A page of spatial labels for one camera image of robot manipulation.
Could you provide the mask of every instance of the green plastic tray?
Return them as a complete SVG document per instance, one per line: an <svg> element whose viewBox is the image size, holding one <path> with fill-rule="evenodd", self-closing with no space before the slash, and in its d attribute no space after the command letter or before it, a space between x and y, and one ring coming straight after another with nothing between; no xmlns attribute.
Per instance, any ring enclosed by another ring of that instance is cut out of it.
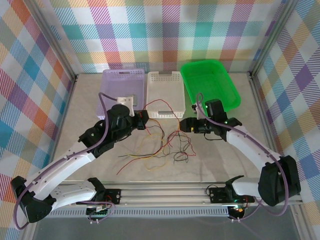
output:
<svg viewBox="0 0 320 240"><path fill-rule="evenodd" d="M202 107L206 115L205 102L212 99L221 100L226 112L240 105L239 93L221 62L194 61L183 65L180 72L192 104L196 103L198 93L203 94Z"/></svg>

